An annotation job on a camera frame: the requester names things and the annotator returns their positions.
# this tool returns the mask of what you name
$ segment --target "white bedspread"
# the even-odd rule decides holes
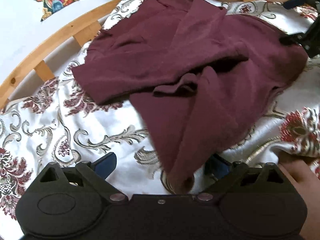
[[[122,0],[103,28],[109,29],[130,17],[143,1]],[[274,2],[208,1],[225,6],[228,14],[254,15],[287,33],[306,31],[317,17],[311,8],[285,10]],[[148,130],[130,102],[97,106],[75,82],[71,69],[84,63],[89,45],[86,43],[67,69],[47,81],[36,96],[13,101],[0,113],[0,239],[22,237],[15,217],[17,201],[51,161],[71,167],[114,152],[117,167],[107,178],[113,186],[129,197],[134,193],[172,193]],[[320,59],[313,59],[244,140],[222,156],[229,161],[243,160],[250,166],[277,162],[279,149],[319,157],[319,103]],[[311,168],[319,176],[319,163]],[[199,169],[191,192],[197,193],[211,183],[213,180],[204,177]]]

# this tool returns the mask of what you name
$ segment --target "wrinkled fabric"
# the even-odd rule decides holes
[[[121,0],[103,29],[113,29],[118,22],[134,17],[144,1]],[[315,10],[306,6],[285,10],[279,3],[262,0],[207,1],[224,6],[228,15],[251,15],[288,34],[305,32],[317,17]],[[73,167],[79,161],[93,162],[112,151],[117,156],[117,167],[106,181],[129,198],[132,194],[173,193],[149,132],[130,101],[123,98],[98,106],[75,82],[71,69],[84,63],[90,44],[87,42],[65,71],[46,82],[36,95],[12,101],[0,110],[0,239],[19,240],[23,236],[15,220],[16,204],[51,161]],[[220,154],[228,161],[242,160],[250,167],[277,163],[279,150],[319,157],[319,84],[320,59],[310,59],[296,82],[275,98],[246,137]],[[319,177],[319,160],[310,168]],[[190,193],[197,194],[214,181],[200,168],[191,182]]]
[[[135,15],[144,20],[103,33],[72,70],[98,104],[131,94],[176,185],[243,139],[307,61],[301,46],[280,44],[277,28],[226,12],[204,0],[147,0]]]

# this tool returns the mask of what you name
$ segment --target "human hand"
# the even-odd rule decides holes
[[[306,164],[311,160],[314,159],[302,160],[283,152],[279,155],[278,166],[299,192],[308,208],[307,219],[300,235],[305,240],[318,240],[320,238],[320,180]]]

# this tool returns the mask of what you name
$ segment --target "maroon sweater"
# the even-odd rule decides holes
[[[72,71],[98,104],[130,94],[177,187],[243,139],[298,77],[307,54],[281,45],[281,33],[204,0],[147,0],[102,31]]]

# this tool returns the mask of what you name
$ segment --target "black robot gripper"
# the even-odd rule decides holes
[[[282,5],[285,9],[308,4],[320,12],[320,0],[288,0]],[[284,45],[300,44],[310,58],[320,54],[320,18],[317,17],[305,33],[284,34],[279,41]]]
[[[302,239],[306,205],[273,163],[230,164],[198,195],[130,200],[105,181],[115,166],[114,153],[74,168],[49,163],[17,204],[23,239]]]

